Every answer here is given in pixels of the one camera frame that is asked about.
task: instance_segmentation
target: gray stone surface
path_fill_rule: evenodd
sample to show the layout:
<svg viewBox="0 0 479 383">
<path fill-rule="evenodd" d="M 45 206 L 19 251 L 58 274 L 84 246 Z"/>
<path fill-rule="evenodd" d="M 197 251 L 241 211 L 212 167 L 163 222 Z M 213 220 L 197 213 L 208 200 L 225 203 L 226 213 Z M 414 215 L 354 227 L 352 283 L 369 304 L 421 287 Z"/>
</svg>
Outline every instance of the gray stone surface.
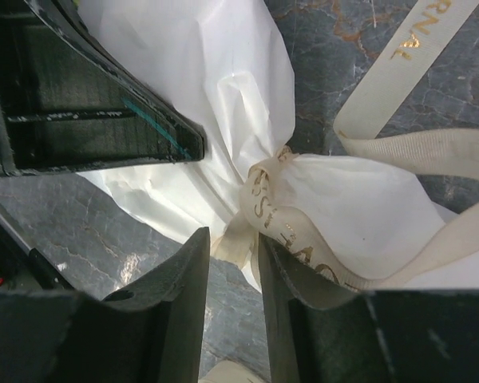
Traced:
<svg viewBox="0 0 479 383">
<path fill-rule="evenodd" d="M 373 1 L 374 11 L 364 0 L 267 0 L 295 69 L 295 151 L 344 153 L 331 131 L 335 114 L 415 3 Z M 479 128 L 479 7 L 382 135 L 439 126 Z M 431 198 L 452 210 L 479 200 L 479 184 L 470 180 L 422 180 Z M 179 248 L 75 175 L 0 180 L 0 202 L 67 278 L 96 298 Z M 261 297 L 236 268 L 212 260 L 201 373 L 223 359 L 269 380 Z"/>
</svg>

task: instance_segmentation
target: black plastic tray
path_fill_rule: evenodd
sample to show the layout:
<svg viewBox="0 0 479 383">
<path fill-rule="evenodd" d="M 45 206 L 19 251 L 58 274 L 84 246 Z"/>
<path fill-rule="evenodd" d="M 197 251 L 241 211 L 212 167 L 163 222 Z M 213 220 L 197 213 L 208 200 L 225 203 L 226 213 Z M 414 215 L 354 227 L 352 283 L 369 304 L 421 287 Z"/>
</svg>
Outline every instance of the black plastic tray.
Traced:
<svg viewBox="0 0 479 383">
<path fill-rule="evenodd" d="M 53 9 L 40 16 L 61 25 L 58 35 L 22 0 L 0 0 L 0 175 L 204 157 L 200 127 L 132 78 L 81 23 L 62 25 L 72 2 L 45 3 Z"/>
</svg>

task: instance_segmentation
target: blue mark on tray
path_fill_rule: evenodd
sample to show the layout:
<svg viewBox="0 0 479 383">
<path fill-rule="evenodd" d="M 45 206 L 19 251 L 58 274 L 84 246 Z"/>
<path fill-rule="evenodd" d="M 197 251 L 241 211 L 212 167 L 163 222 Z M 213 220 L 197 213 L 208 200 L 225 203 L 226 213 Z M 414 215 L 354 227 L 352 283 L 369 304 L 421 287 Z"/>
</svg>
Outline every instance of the blue mark on tray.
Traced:
<svg viewBox="0 0 479 383">
<path fill-rule="evenodd" d="M 136 106 L 127 98 L 123 98 L 122 101 L 125 103 L 127 108 L 133 110 L 135 114 L 137 114 L 140 118 L 145 120 L 149 125 L 155 128 L 159 132 L 159 134 L 161 134 L 164 138 L 166 138 L 168 142 L 170 142 L 174 146 L 174 148 L 176 148 L 178 152 L 184 156 L 184 158 L 186 158 L 187 160 L 192 159 L 192 156 L 190 156 L 188 152 L 181 145 L 177 143 L 176 139 L 172 137 L 160 124 L 154 121 L 154 119 L 150 115 L 148 115 L 146 112 L 144 112 L 142 109 L 140 109 L 138 106 Z"/>
</svg>

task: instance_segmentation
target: wrinkled plastic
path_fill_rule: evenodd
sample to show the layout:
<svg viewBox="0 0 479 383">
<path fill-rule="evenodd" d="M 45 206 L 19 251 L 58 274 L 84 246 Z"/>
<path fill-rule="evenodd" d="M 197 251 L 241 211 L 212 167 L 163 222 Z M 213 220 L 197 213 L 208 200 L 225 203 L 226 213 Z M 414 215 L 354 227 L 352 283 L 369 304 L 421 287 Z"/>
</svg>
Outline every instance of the wrinkled plastic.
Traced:
<svg viewBox="0 0 479 383">
<path fill-rule="evenodd" d="M 182 243 L 208 226 L 217 240 L 240 208 L 249 168 L 286 144 L 295 125 L 293 72 L 263 1 L 82 0 L 79 14 L 131 74 L 203 127 L 208 145 L 199 163 L 84 176 L 171 239 Z M 404 266 L 449 214 L 435 208 L 413 174 L 353 157 L 300 156 L 275 190 L 280 203 L 312 219 L 345 266 L 366 278 Z M 478 267 L 479 253 L 409 286 L 479 286 Z M 473 268 L 475 274 L 466 271 Z"/>
</svg>

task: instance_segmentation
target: white object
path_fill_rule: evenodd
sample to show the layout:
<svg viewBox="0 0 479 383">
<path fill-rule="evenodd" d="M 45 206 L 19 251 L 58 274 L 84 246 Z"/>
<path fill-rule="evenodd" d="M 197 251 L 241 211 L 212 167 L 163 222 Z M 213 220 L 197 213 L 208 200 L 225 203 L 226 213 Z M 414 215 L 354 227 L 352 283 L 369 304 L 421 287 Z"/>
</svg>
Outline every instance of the white object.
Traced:
<svg viewBox="0 0 479 383">
<path fill-rule="evenodd" d="M 254 373 L 233 361 L 221 361 L 199 383 L 264 383 Z"/>
<path fill-rule="evenodd" d="M 479 252 L 459 261 L 461 267 L 431 271 L 479 251 L 479 205 L 445 227 L 407 171 L 479 179 L 479 158 L 468 161 L 465 155 L 479 144 L 479 133 L 448 129 L 373 140 L 479 0 L 455 2 L 445 11 L 442 3 L 449 2 L 419 0 L 335 121 L 349 153 L 388 163 L 383 164 L 277 155 L 293 133 L 294 82 L 262 0 L 81 1 L 89 32 L 130 73 L 201 124 L 208 138 L 206 158 L 197 164 L 84 176 L 129 214 L 176 241 L 209 226 L 213 254 L 242 268 L 253 286 L 259 278 L 250 261 L 256 261 L 261 231 L 352 289 L 403 287 L 408 281 L 409 287 L 479 287 Z M 412 62 L 395 61 L 405 58 L 393 52 L 415 39 L 405 28 L 431 11 L 439 22 L 426 24 L 435 28 L 432 33 L 415 37 L 421 49 L 411 52 Z M 385 88 L 381 98 L 371 96 Z M 479 148 L 474 152 L 479 155 Z"/>
</svg>

